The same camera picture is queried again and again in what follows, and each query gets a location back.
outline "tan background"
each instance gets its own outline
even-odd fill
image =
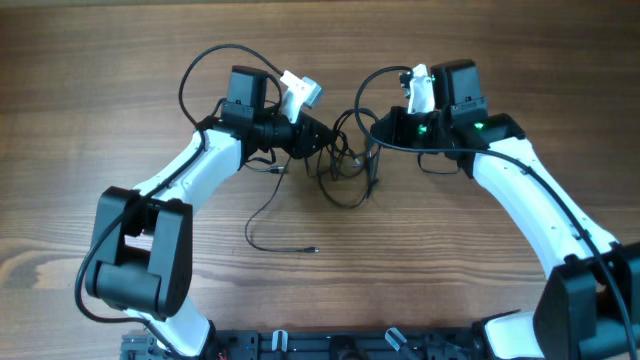
[[[117,356],[120,335],[135,326],[92,323],[72,298],[96,201],[108,186],[154,175],[188,143],[179,80],[219,43],[247,45],[321,83],[326,95],[312,114],[327,124],[378,68],[472,58],[490,113],[518,121],[604,228],[623,243],[640,240],[638,10],[487,0],[1,11],[0,358]],[[204,116],[226,93],[233,64],[259,66],[233,50],[205,60],[187,85],[192,113]],[[380,116],[403,103],[393,75],[363,98]],[[361,144],[355,123],[348,128]],[[255,238],[319,246],[316,255],[259,253],[242,239],[276,181],[243,170],[195,219],[190,294],[219,329],[468,325],[538,301],[535,254],[462,174],[426,175],[413,156],[386,151],[374,198],[343,211],[293,163]],[[346,199],[361,185],[330,190]]]

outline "brown floor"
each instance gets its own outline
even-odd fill
[[[134,326],[92,323],[72,298],[96,201],[108,186],[154,175],[187,144],[178,83],[192,58],[219,43],[250,46],[321,83],[313,115],[327,124],[378,68],[471,58],[490,113],[518,121],[597,222],[623,243],[639,241],[639,7],[537,4],[0,12],[0,358],[116,357]],[[258,62],[237,51],[204,61],[187,86],[192,113],[204,116],[225,94],[232,64]],[[392,75],[363,98],[380,115],[401,104]],[[545,280],[534,252],[462,174],[426,175],[413,156],[386,151],[374,198],[341,211],[295,162],[254,234],[263,245],[319,246],[316,255],[259,253],[242,239],[276,180],[243,170],[195,219],[191,295],[219,329],[468,325],[538,301]],[[330,190],[346,199],[361,185]]]

